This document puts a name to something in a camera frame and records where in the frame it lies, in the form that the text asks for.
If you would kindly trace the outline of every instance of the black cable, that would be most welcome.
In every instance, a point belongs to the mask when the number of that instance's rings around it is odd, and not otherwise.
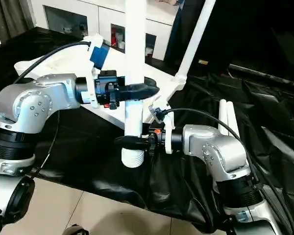
[[[268,202],[268,204],[270,205],[270,207],[272,208],[273,212],[276,214],[276,216],[278,217],[279,221],[281,224],[284,224],[284,226],[286,225],[284,218],[282,217],[281,213],[279,212],[279,209],[275,206],[275,204],[272,202],[271,198],[268,196],[267,192],[265,191],[264,188],[261,188],[260,192],[262,193],[263,197],[266,199],[266,201]],[[286,227],[287,231],[289,229],[292,230],[292,228],[290,226]]]
[[[44,55],[43,57],[41,57],[39,60],[37,60],[34,64],[32,64],[31,66],[28,67],[28,69],[26,69],[14,82],[13,84],[18,83],[19,81],[21,81],[30,71],[32,71],[34,68],[36,68],[41,62],[43,62],[44,60],[46,60],[47,58],[49,58],[50,56],[54,55],[55,53],[68,48],[68,47],[74,47],[74,46],[78,46],[78,45],[87,45],[90,46],[90,42],[76,42],[76,43],[70,43],[70,44],[66,44],[64,46],[58,47],[57,49],[54,49],[53,51],[47,53],[46,55]]]
[[[265,172],[261,169],[260,165],[258,163],[255,164],[257,170],[260,172],[261,176],[266,180],[266,182],[268,183],[269,187],[272,189],[275,197],[278,199],[279,203],[281,204],[285,215],[288,218],[288,221],[290,223],[292,232],[294,234],[294,220],[292,218],[292,215],[287,207],[287,205],[284,203],[284,199],[281,197],[281,195],[278,193],[278,191],[276,190],[275,186],[273,185],[272,181],[270,180],[270,178],[265,174]]]
[[[250,158],[250,155],[248,153],[248,150],[246,149],[245,145],[241,141],[240,137],[228,125],[226,125],[224,122],[220,121],[219,119],[215,118],[214,116],[212,116],[212,115],[210,115],[210,114],[208,114],[208,113],[206,113],[204,111],[196,110],[196,109],[190,109],[190,108],[168,109],[168,110],[163,110],[162,114],[166,115],[167,113],[175,112],[175,111],[189,111],[189,112],[197,113],[197,114],[206,116],[206,117],[212,119],[213,121],[217,122],[218,124],[222,125],[223,127],[225,127],[225,129],[227,129],[244,147],[245,152],[246,152],[246,158],[247,158],[247,161],[248,161],[248,164],[249,164],[249,167],[250,167],[250,171],[253,174],[255,180],[258,181],[257,174],[256,174],[255,168],[253,166],[252,160]]]
[[[57,136],[59,133],[59,126],[60,126],[60,110],[58,111],[57,128],[55,130],[54,137],[53,137],[52,143],[50,145],[50,148],[48,150],[47,156],[45,157],[45,160],[43,161],[43,163],[36,169],[35,173],[33,173],[33,175],[30,177],[31,179],[34,179],[35,177],[38,176],[40,170],[44,167],[45,163],[47,162],[47,160],[51,154],[52,148],[54,146],[55,140],[57,139]]]
[[[271,180],[263,172],[263,170],[260,168],[260,166],[257,164],[257,162],[256,162],[256,164],[254,166],[254,164],[253,164],[253,162],[251,160],[250,154],[249,154],[248,150],[246,149],[245,145],[243,144],[242,140],[240,139],[240,137],[228,125],[226,125],[224,122],[220,121],[219,119],[215,118],[214,116],[212,116],[212,115],[210,115],[210,114],[208,114],[208,113],[206,113],[204,111],[201,111],[201,110],[196,110],[196,109],[191,109],[191,108],[174,108],[174,109],[163,110],[161,113],[163,115],[166,115],[166,114],[168,114],[170,112],[175,112],[175,111],[189,111],[189,112],[193,112],[193,113],[197,113],[197,114],[206,116],[207,118],[212,119],[215,122],[217,122],[218,124],[222,125],[225,129],[227,129],[242,144],[242,146],[244,147],[245,152],[246,152],[246,158],[247,158],[247,161],[249,163],[251,173],[255,177],[256,181],[258,181],[257,174],[256,174],[256,171],[255,171],[255,168],[254,168],[256,166],[257,170],[261,173],[262,177],[268,182],[269,187],[271,188],[274,195],[278,199],[279,203],[281,204],[281,206],[282,206],[282,208],[283,208],[283,210],[284,210],[284,212],[285,212],[285,214],[286,214],[286,216],[288,218],[288,221],[289,221],[289,223],[291,225],[291,228],[292,228],[292,233],[294,235],[294,221],[293,221],[293,218],[291,216],[291,213],[288,210],[287,205],[285,204],[283,198],[279,195],[278,191],[276,190],[276,188],[273,185],[273,183],[271,182]]]

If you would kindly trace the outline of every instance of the white tube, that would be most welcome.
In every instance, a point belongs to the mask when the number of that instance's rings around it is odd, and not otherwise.
[[[226,100],[222,99],[220,100],[220,104],[219,104],[219,120],[223,121],[226,125],[228,124],[227,122],[227,105],[226,105]],[[218,129],[220,131],[221,134],[228,136],[229,132],[228,130],[221,126],[220,124],[218,124]]]
[[[125,84],[144,83],[146,0],[125,1]],[[125,102],[124,135],[142,135],[143,101]],[[122,162],[134,168],[144,161],[141,150],[122,149]]]
[[[235,111],[234,111],[234,106],[231,101],[228,101],[226,103],[226,109],[227,109],[227,125],[238,135],[240,136],[239,133],[239,128],[237,126],[237,121],[236,121],[236,116],[235,116]]]
[[[182,63],[177,74],[175,75],[175,81],[178,81],[182,85],[180,89],[182,89],[186,83],[188,70],[191,67],[192,61],[194,59],[201,37],[205,31],[212,9],[214,8],[215,2],[216,0],[206,0],[201,10],[199,19],[186,49]]]

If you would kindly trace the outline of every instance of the white cabinet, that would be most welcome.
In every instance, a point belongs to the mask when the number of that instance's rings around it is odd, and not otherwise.
[[[125,0],[30,0],[36,26],[82,38],[99,33],[124,48]],[[147,0],[146,55],[163,60],[179,6]]]
[[[98,6],[78,0],[31,0],[36,25],[82,37],[99,33]]]
[[[99,34],[110,43],[114,33],[125,37],[125,13],[99,7]],[[163,60],[166,54],[172,26],[146,20],[146,47],[153,49],[153,58]]]

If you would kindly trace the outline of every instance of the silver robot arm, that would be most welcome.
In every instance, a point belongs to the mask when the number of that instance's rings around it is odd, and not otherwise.
[[[117,109],[120,101],[149,98],[158,91],[150,78],[125,85],[115,70],[101,71],[91,81],[75,74],[50,74],[4,88],[0,92],[0,231],[27,212],[35,183],[25,174],[35,162],[38,133],[54,112],[85,103]]]
[[[266,200],[252,184],[250,168],[242,144],[232,136],[224,136],[211,126],[185,125],[183,128],[184,154],[202,159],[216,182],[224,211],[238,223],[266,221],[258,226],[242,226],[235,234],[282,235]]]
[[[76,109],[75,74],[50,74],[0,92],[0,128],[36,134],[56,111]]]
[[[56,111],[80,107],[74,74],[51,74],[0,92],[0,231],[27,212],[37,134]]]
[[[203,160],[214,180],[227,215],[229,235],[282,235],[267,201],[262,197],[261,184],[255,182],[245,148],[232,136],[225,136],[211,126],[185,125],[174,128],[173,116],[166,101],[149,107],[156,122],[149,127],[147,139],[125,136],[115,143],[127,149],[145,149],[153,156],[158,147],[183,151],[185,155]]]

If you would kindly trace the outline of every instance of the black plastic sheet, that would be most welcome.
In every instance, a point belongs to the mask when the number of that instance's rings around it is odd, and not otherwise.
[[[72,42],[67,35],[36,28],[0,46],[0,89],[17,77],[13,65]],[[159,61],[149,63],[164,71]],[[294,216],[294,88],[273,81],[198,75],[170,99],[172,107],[201,109],[218,116],[219,100],[234,102],[239,131],[253,156],[280,188]],[[46,157],[56,129],[46,123],[36,148],[36,166]],[[176,113],[175,125],[216,124],[191,113]],[[188,220],[202,232],[221,226],[217,198],[204,163],[181,153],[158,154],[135,169],[123,166],[113,145],[123,130],[86,109],[61,111],[59,136],[41,177],[150,211]]]

